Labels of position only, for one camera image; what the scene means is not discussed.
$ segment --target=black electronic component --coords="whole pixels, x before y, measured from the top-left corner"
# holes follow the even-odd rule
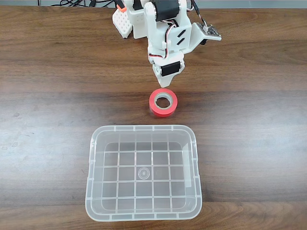
[[[96,0],[91,0],[89,7],[95,7],[96,6]]]
[[[180,68],[181,68],[180,61],[166,65],[166,66],[161,66],[161,71],[162,71],[161,75],[167,76],[172,73],[177,73],[179,72]]]
[[[207,39],[203,39],[202,41],[201,41],[201,43],[200,43],[200,45],[205,45],[206,44],[206,42],[207,42]]]
[[[134,0],[133,1],[133,8],[134,8],[135,11],[143,9],[143,6],[141,4],[141,0]]]
[[[156,10],[156,21],[175,18],[179,14],[178,0],[152,0]]]
[[[126,7],[122,0],[115,0],[115,2],[121,9]]]

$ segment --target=white robotic arm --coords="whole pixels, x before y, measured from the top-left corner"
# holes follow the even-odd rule
[[[186,0],[124,0],[126,10],[118,6],[113,23],[124,38],[133,29],[134,38],[148,38],[148,59],[161,85],[167,87],[185,67],[184,54],[207,40],[222,38],[202,19],[194,0],[193,7],[203,24],[191,24]]]

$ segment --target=table surface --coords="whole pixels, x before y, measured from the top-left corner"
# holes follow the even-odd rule
[[[165,119],[147,39],[122,39],[113,11],[0,7],[0,229],[307,229],[307,10],[202,10],[223,39],[185,56]],[[194,130],[196,218],[87,216],[90,137],[128,124]]]

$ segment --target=plastic container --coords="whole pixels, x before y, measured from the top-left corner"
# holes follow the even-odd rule
[[[85,207],[96,221],[191,219],[201,210],[187,126],[103,126],[92,136]]]

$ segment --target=tape roll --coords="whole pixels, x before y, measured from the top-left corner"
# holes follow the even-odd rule
[[[169,106],[167,108],[161,108],[157,105],[157,100],[159,98],[166,98],[169,101]],[[158,117],[168,117],[171,116],[176,110],[178,100],[173,91],[169,89],[157,89],[149,97],[149,108],[153,114]]]

